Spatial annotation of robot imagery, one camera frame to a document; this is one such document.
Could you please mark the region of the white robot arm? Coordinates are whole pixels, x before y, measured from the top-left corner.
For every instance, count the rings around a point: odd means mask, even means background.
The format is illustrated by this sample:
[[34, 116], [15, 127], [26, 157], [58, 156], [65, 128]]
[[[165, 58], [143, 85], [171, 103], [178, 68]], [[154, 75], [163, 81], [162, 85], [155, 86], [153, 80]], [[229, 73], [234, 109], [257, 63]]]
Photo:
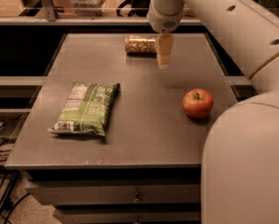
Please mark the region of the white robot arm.
[[241, 71], [203, 147], [202, 224], [279, 224], [279, 18], [253, 0], [151, 0], [160, 65], [185, 7]]

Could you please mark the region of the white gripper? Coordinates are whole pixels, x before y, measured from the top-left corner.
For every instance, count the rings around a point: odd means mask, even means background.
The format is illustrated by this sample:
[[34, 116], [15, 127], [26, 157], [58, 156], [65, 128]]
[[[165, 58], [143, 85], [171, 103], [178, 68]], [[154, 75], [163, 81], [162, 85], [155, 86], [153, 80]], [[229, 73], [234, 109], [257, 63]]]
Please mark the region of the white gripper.
[[165, 69], [169, 66], [174, 44], [174, 37], [170, 33], [178, 27], [182, 16], [183, 11], [180, 11], [175, 15], [164, 15], [160, 13], [153, 4], [150, 4], [149, 6], [149, 24], [156, 33], [161, 33], [157, 37], [155, 43], [159, 69]]

